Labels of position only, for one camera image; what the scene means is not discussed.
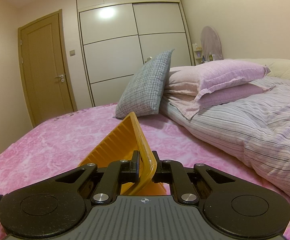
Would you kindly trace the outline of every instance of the pink floral bedspread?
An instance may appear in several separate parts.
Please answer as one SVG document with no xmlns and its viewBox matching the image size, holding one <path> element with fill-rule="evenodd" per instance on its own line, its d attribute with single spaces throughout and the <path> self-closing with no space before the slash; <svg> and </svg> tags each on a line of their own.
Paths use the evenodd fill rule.
<svg viewBox="0 0 290 240">
<path fill-rule="evenodd" d="M 0 154 L 0 194 L 47 179 L 77 167 L 117 125 L 115 104 L 81 110 L 50 119 Z M 161 160 L 172 159 L 185 167 L 205 163 L 269 188 L 290 198 L 236 158 L 192 136 L 184 127 L 158 114 L 138 118 L 152 150 Z M 5 233 L 0 225 L 0 240 Z M 284 233 L 290 240 L 290 223 Z"/>
</svg>

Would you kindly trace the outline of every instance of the yellow plastic basket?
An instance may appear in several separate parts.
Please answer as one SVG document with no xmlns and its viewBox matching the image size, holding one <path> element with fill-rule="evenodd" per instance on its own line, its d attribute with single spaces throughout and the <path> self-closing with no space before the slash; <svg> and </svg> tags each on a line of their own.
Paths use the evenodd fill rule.
<svg viewBox="0 0 290 240">
<path fill-rule="evenodd" d="M 79 164 L 96 163 L 107 167 L 117 160 L 131 160 L 133 151 L 140 152 L 140 179 L 122 185 L 122 195 L 166 195 L 162 183 L 152 182 L 157 163 L 134 112 L 122 120 Z"/>
</svg>

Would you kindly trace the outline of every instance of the white wardrobe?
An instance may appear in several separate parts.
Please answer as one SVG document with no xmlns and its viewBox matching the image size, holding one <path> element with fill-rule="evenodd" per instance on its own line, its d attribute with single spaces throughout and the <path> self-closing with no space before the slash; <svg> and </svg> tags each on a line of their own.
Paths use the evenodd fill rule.
<svg viewBox="0 0 290 240">
<path fill-rule="evenodd" d="M 179 0 L 77 0 L 87 80 L 95 106 L 118 102 L 148 57 L 175 49 L 191 65 Z"/>
</svg>

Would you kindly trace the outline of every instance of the metal screw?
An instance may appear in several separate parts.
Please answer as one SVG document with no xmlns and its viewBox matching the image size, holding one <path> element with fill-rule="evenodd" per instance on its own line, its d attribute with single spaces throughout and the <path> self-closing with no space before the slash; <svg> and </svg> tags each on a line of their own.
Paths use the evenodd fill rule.
<svg viewBox="0 0 290 240">
<path fill-rule="evenodd" d="M 98 193 L 93 196 L 93 199 L 99 202 L 104 202 L 109 199 L 109 196 L 105 193 Z"/>
<path fill-rule="evenodd" d="M 186 202 L 191 202 L 197 199 L 197 197 L 192 193 L 186 193 L 181 196 L 181 199 Z"/>
</svg>

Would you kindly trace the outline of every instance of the striped blanket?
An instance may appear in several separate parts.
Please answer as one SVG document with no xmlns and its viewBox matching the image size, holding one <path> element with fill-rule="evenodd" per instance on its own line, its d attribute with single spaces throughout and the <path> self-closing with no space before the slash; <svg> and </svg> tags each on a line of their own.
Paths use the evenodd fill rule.
<svg viewBox="0 0 290 240">
<path fill-rule="evenodd" d="M 290 81 L 251 82 L 272 91 L 212 106 L 187 120 L 163 97 L 160 112 L 195 137 L 235 156 L 290 196 Z"/>
</svg>

